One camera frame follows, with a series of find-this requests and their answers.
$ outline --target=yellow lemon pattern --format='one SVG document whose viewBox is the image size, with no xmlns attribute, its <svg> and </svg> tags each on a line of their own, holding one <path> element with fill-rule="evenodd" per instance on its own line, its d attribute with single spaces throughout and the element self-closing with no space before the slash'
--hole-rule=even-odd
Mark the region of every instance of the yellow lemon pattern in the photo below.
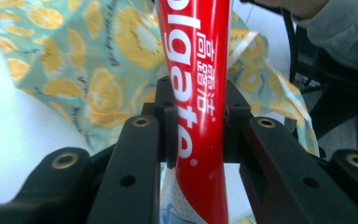
<svg viewBox="0 0 358 224">
<path fill-rule="evenodd" d="M 81 34 L 75 29 L 68 29 L 68 40 L 71 47 L 70 60 L 74 67 L 84 68 L 87 63 L 86 42 Z"/>
<path fill-rule="evenodd" d="M 62 63 L 61 51 L 57 42 L 53 38 L 49 37 L 44 43 L 43 51 L 41 61 L 45 70 L 47 72 L 57 70 Z"/>
<path fill-rule="evenodd" d="M 85 21 L 91 38 L 98 38 L 103 30 L 103 13 L 100 1 L 92 1 L 86 8 Z"/>
<path fill-rule="evenodd" d="M 25 77 L 30 69 L 28 63 L 19 59 L 8 58 L 7 67 L 14 81 L 18 82 Z"/>
<path fill-rule="evenodd" d="M 76 11 L 83 2 L 84 0 L 68 0 L 68 7 L 71 11 Z"/>
<path fill-rule="evenodd" d="M 5 28 L 5 30 L 13 35 L 30 36 L 34 34 L 34 30 L 23 28 L 17 25 L 9 25 Z"/>
<path fill-rule="evenodd" d="M 113 37 L 121 52 L 144 69 L 157 67 L 164 57 L 161 40 L 146 26 L 132 7 L 123 8 L 115 17 Z"/>
<path fill-rule="evenodd" d="M 63 23 L 62 14 L 54 8 L 33 7 L 27 11 L 27 17 L 35 25 L 46 29 L 56 29 Z"/>
<path fill-rule="evenodd" d="M 11 41 L 8 37 L 4 36 L 0 36 L 0 48 L 5 54 L 18 50 L 17 46 L 13 43 L 13 41 Z"/>
<path fill-rule="evenodd" d="M 72 80 L 51 80 L 46 84 L 44 94 L 60 97 L 82 97 L 84 92 Z"/>
<path fill-rule="evenodd" d="M 114 128 L 130 117 L 122 111 L 124 91 L 118 79 L 106 67 L 97 67 L 90 84 L 87 101 L 91 124 L 100 128 Z"/>
<path fill-rule="evenodd" d="M 25 0 L 10 0 L 10 1 L 2 1 L 0 0 L 0 8 L 1 7 L 22 7 L 25 3 Z"/>
<path fill-rule="evenodd" d="M 21 21 L 22 18 L 16 13 L 6 10 L 0 14 L 0 20 Z"/>
</svg>

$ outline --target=cloth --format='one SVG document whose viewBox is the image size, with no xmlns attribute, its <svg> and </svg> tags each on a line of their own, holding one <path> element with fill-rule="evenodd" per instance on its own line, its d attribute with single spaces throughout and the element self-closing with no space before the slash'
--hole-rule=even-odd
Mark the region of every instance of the cloth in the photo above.
<svg viewBox="0 0 358 224">
<path fill-rule="evenodd" d="M 154 100 L 157 80 L 168 75 L 154 12 L 140 0 L 0 1 L 0 47 L 15 85 L 98 152 L 117 141 L 124 121 Z M 255 116 L 296 119 L 299 142 L 318 155 L 301 94 L 269 65 L 266 39 L 235 14 L 231 28 L 228 78 Z"/>
<path fill-rule="evenodd" d="M 313 18 L 299 20 L 310 42 L 326 49 L 339 63 L 358 69 L 358 0 L 329 0 Z"/>
</svg>

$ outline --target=toothpaste tube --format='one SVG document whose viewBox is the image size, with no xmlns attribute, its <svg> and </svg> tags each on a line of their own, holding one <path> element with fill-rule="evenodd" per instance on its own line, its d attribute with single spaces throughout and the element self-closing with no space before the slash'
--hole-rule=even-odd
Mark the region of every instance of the toothpaste tube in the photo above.
<svg viewBox="0 0 358 224">
<path fill-rule="evenodd" d="M 231 3 L 158 0 L 179 112 L 178 158 L 160 223 L 228 223 L 223 124 Z"/>
</svg>

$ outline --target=black bracket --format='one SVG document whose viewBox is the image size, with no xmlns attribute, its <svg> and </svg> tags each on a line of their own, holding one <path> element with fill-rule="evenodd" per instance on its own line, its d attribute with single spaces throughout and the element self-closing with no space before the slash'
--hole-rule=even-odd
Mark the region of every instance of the black bracket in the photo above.
<svg viewBox="0 0 358 224">
<path fill-rule="evenodd" d="M 240 174 L 258 223 L 358 223 L 358 151 L 313 158 L 276 120 L 253 118 L 227 83 L 224 162 Z M 158 223 L 160 163 L 175 166 L 177 108 L 171 82 L 128 119 L 114 146 L 93 155 L 63 148 L 44 158 L 0 223 Z"/>
</svg>

